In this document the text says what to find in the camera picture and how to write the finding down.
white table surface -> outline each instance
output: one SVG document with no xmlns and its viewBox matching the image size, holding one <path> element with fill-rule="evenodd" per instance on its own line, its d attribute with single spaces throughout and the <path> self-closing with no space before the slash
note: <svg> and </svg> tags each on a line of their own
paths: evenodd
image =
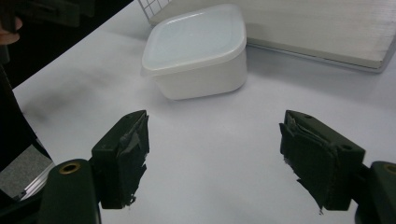
<svg viewBox="0 0 396 224">
<path fill-rule="evenodd" d="M 151 29 L 135 1 L 15 90 L 57 164 L 89 159 L 123 115 L 147 109 L 137 201 L 102 210 L 103 223 L 354 223 L 355 203 L 319 214 L 283 162 L 278 123 L 287 109 L 304 112 L 365 148 L 366 165 L 396 162 L 395 57 L 368 74 L 248 47 L 242 88 L 171 101 L 140 76 Z"/>
</svg>

